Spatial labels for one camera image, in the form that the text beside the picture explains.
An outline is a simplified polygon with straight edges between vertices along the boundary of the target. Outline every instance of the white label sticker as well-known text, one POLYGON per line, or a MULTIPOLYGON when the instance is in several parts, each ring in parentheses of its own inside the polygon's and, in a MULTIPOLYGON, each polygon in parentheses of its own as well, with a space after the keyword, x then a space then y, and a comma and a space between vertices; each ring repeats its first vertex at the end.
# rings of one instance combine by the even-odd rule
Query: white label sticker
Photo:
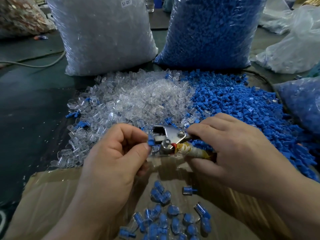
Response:
POLYGON ((130 5, 132 5, 132 0, 123 0, 121 2, 122 8, 125 8, 125 7, 130 6, 130 5))

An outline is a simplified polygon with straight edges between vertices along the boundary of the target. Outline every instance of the bag of clear plastic pieces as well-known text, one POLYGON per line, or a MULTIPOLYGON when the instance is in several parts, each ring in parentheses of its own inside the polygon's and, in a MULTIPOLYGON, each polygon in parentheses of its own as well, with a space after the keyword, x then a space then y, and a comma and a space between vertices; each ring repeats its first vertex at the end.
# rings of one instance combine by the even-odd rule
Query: bag of clear plastic pieces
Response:
POLYGON ((158 53, 145 0, 46 0, 61 34, 70 76, 121 71, 158 53))
POLYGON ((287 81, 274 87, 290 112, 320 138, 320 76, 287 81))
POLYGON ((259 25, 270 32, 282 35, 290 31, 292 11, 285 0, 267 0, 259 25))
POLYGON ((34 0, 0 0, 0 39, 56 29, 34 0))
POLYGON ((294 10, 291 32, 255 57, 262 67, 277 73, 294 74, 310 70, 320 60, 320 7, 294 10))
POLYGON ((266 0, 174 0, 155 63, 205 70, 245 68, 266 0))

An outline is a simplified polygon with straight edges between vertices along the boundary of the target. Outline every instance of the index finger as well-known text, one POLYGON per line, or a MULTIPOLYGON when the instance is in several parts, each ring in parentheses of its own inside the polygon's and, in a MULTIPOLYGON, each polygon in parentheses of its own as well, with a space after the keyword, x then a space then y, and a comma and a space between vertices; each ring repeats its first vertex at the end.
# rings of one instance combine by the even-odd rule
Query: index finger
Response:
POLYGON ((200 137, 202 141, 209 144, 215 151, 219 150, 219 142, 221 141, 222 131, 211 127, 208 124, 192 124, 187 129, 191 135, 200 137))
POLYGON ((122 150, 122 146, 136 145, 146 142, 148 135, 141 129, 129 124, 116 124, 112 126, 102 138, 108 147, 122 150))

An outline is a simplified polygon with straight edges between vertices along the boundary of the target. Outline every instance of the work surface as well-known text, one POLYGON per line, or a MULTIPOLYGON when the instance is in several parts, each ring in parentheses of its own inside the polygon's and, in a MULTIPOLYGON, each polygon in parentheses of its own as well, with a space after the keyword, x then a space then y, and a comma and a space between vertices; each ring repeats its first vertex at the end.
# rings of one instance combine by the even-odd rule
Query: work surface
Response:
MULTIPOLYGON (((32 37, 2 41, 0 60, 17 61, 63 50, 63 43, 54 32, 49 39, 35 41, 32 37)), ((153 31, 155 43, 162 50, 166 31, 153 31)), ((278 36, 258 28, 251 55, 262 52, 271 44, 279 42, 278 36)), ((45 65, 59 57, 50 56, 27 62, 45 65)), ((1 85, 1 160, 0 160, 0 206, 9 216, 20 200, 24 184, 35 173, 47 169, 56 153, 68 141, 65 119, 66 106, 77 90, 92 86, 90 77, 70 77, 64 74, 67 61, 64 58, 53 67, 33 69, 11 66, 0 70, 1 85)), ((139 67, 145 70, 161 70, 151 62, 139 67)), ((269 81, 281 83, 292 80, 295 75, 275 74, 255 64, 250 68, 265 75, 269 81)), ((260 81, 250 79, 251 84, 263 88, 260 81)))

